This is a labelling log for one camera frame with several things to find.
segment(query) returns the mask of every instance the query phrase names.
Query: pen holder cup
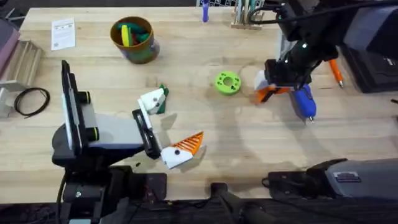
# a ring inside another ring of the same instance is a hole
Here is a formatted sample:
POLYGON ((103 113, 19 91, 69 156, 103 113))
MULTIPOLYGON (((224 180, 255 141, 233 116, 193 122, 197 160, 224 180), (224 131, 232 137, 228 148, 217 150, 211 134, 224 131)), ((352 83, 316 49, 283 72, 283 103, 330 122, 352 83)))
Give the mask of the pen holder cup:
POLYGON ((158 56, 160 51, 159 43, 154 38, 154 30, 150 23, 141 17, 130 16, 115 22, 111 28, 111 39, 122 54, 132 63, 143 64, 152 61, 158 56), (125 47, 122 44, 121 31, 118 29, 119 23, 130 22, 139 25, 149 34, 149 37, 140 44, 125 47))

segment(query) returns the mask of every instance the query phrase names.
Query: wire bundle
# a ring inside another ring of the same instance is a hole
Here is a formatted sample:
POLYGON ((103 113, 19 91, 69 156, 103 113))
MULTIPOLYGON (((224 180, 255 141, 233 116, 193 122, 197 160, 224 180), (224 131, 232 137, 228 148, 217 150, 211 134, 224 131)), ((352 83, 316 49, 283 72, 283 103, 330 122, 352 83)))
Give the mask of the wire bundle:
POLYGON ((43 88, 33 87, 33 88, 28 88, 28 89, 24 90, 22 93, 18 94, 17 98, 14 101, 14 109, 19 114, 25 116, 25 118, 30 118, 31 116, 34 116, 34 115, 37 115, 37 114, 41 113, 49 105, 49 103, 50 103, 50 93, 47 90, 43 89, 43 88), (35 110, 35 111, 31 112, 31 113, 24 113, 24 112, 22 112, 20 110, 19 105, 20 105, 23 97, 26 94, 28 94, 28 93, 30 93, 32 91, 40 91, 40 93, 45 98, 44 103, 39 109, 37 109, 37 110, 35 110))

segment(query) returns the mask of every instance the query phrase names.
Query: blue marker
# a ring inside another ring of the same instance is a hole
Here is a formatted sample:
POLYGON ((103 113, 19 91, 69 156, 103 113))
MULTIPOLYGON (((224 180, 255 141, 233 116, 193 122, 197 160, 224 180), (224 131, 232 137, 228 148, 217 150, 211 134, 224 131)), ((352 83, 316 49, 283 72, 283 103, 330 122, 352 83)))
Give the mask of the blue marker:
POLYGON ((292 94, 300 114, 313 122, 317 115, 317 105, 313 100, 310 86, 304 85, 301 90, 293 91, 292 94))
POLYGON ((207 22, 209 21, 209 0, 203 0, 203 4, 202 4, 202 8, 203 8, 203 22, 207 22))

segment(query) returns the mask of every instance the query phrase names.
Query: white paper card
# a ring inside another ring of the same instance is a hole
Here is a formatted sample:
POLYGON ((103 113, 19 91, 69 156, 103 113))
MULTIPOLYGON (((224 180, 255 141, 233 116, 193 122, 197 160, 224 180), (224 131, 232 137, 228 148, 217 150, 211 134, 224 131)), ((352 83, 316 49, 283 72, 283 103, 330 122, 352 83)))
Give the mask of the white paper card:
POLYGON ((76 46, 74 18, 52 21, 51 50, 76 46))

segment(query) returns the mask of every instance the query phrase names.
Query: wooden table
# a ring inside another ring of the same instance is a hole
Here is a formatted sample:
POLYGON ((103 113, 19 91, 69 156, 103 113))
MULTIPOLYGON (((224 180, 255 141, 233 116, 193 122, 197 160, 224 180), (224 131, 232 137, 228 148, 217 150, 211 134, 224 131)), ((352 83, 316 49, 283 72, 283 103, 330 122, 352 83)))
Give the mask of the wooden table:
MULTIPOLYGON (((314 71, 315 124, 304 125, 296 117, 286 94, 264 105, 250 103, 257 71, 275 57, 278 26, 231 29, 231 10, 212 7, 204 24, 201 8, 193 7, 31 9, 21 39, 44 49, 35 85, 48 89, 51 102, 29 119, 17 113, 0 119, 0 203, 56 199, 63 170, 52 164, 51 139, 63 123, 61 59, 70 63, 79 89, 91 91, 97 113, 130 118, 137 98, 164 83, 170 88, 166 114, 152 116, 163 143, 205 132, 203 149, 176 169, 167 170, 144 153, 120 162, 138 172, 166 172, 170 199, 205 198, 209 184, 220 181, 239 196, 267 197, 260 181, 273 170, 305 169, 339 157, 398 157, 398 105, 390 102, 398 94, 364 95, 344 68, 344 90, 327 63, 314 71), (113 22, 131 15, 148 19, 160 43, 159 57, 146 65, 130 64, 109 38, 113 22), (51 21, 70 17, 75 18, 76 47, 52 52, 51 21), (225 70, 243 80, 234 96, 213 87, 215 76, 225 70)), ((33 110, 42 100, 32 95, 22 109, 33 110)))

